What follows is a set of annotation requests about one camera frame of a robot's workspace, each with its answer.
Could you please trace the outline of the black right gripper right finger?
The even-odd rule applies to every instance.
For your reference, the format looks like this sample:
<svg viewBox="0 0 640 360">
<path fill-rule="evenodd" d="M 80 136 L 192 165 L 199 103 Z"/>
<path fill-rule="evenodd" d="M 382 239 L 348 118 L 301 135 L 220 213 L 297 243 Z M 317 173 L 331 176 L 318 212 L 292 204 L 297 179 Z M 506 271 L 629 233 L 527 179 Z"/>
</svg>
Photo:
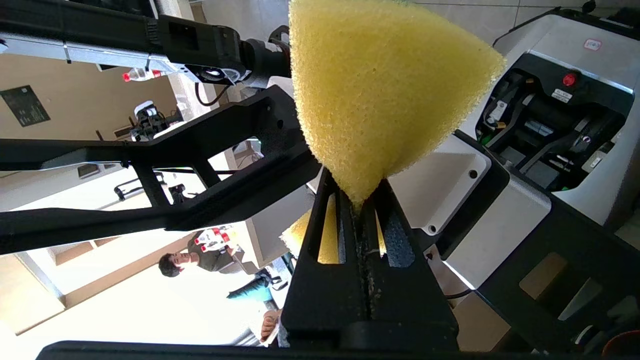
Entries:
<svg viewBox="0 0 640 360">
<path fill-rule="evenodd" d="M 457 320 L 388 180 L 362 205 L 356 229 L 365 312 L 350 326 L 350 348 L 458 351 Z"/>
</svg>

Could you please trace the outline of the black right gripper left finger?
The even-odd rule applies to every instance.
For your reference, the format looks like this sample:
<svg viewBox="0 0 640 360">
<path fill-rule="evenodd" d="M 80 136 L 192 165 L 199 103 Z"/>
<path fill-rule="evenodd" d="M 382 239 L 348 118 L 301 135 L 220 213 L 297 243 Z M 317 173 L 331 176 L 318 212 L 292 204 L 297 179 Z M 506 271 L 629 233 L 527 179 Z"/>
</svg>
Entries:
<svg viewBox="0 0 640 360">
<path fill-rule="evenodd" d="M 320 246 L 330 199 L 336 208 L 330 233 L 337 237 L 338 263 L 322 264 Z M 281 317 L 292 349 L 371 348 L 369 241 L 365 218 L 323 169 Z"/>
</svg>

